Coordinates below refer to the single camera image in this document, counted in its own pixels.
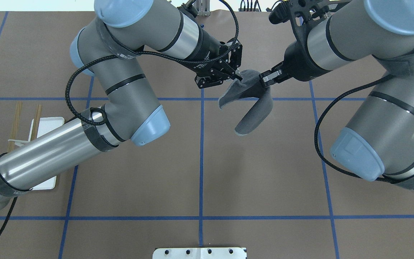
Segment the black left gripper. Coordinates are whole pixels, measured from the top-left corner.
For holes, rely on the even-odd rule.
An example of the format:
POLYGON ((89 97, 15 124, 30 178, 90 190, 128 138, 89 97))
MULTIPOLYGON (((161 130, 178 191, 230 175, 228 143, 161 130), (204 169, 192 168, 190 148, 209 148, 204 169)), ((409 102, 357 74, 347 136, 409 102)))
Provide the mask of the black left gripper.
POLYGON ((202 31, 200 39, 195 53, 191 55, 193 61, 202 61, 191 64, 199 89, 218 86, 225 80, 243 80, 239 71, 243 47, 238 40, 220 42, 206 31, 202 31))

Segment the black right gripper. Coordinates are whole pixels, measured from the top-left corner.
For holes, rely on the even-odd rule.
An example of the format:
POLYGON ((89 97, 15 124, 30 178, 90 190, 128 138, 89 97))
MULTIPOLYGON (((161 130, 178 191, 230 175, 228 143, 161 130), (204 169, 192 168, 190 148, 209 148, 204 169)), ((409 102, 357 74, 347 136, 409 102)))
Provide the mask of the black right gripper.
POLYGON ((290 78, 307 82, 329 73, 330 70, 319 67, 309 56, 307 49, 295 41, 287 47, 281 63, 259 75, 259 83, 263 87, 284 82, 290 78))

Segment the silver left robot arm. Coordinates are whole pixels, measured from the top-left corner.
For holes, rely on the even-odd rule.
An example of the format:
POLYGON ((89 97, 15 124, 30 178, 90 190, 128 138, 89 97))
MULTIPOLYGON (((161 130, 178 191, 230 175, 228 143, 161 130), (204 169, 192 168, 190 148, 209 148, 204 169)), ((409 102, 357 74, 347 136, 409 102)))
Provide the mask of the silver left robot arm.
POLYGON ((235 128, 253 131, 272 108, 266 75, 240 67, 240 42, 210 36, 188 12, 166 0, 96 0, 96 17, 70 46, 78 67, 67 82, 65 100, 74 118, 14 151, 0 155, 0 210, 10 200, 98 154, 131 140, 143 146, 170 128, 137 57, 154 55, 196 73, 199 88, 233 82, 223 107, 256 97, 258 102, 235 128))

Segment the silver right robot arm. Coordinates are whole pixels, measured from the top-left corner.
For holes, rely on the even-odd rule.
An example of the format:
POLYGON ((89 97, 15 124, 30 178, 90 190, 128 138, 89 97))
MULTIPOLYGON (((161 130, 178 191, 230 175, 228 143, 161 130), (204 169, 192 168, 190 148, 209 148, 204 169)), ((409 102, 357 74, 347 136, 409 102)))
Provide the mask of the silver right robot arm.
POLYGON ((315 149, 343 174, 414 191, 414 0, 288 0, 271 11, 269 21, 290 21, 296 41, 281 63, 263 73, 243 71, 242 80, 234 80, 220 97, 220 108, 244 98, 258 99, 235 133, 250 133, 269 115, 272 85, 291 78, 314 80, 373 56, 385 74, 335 98, 315 126, 315 149), (343 166, 339 168, 321 154, 320 125, 338 101, 369 87, 372 91, 330 149, 343 166))

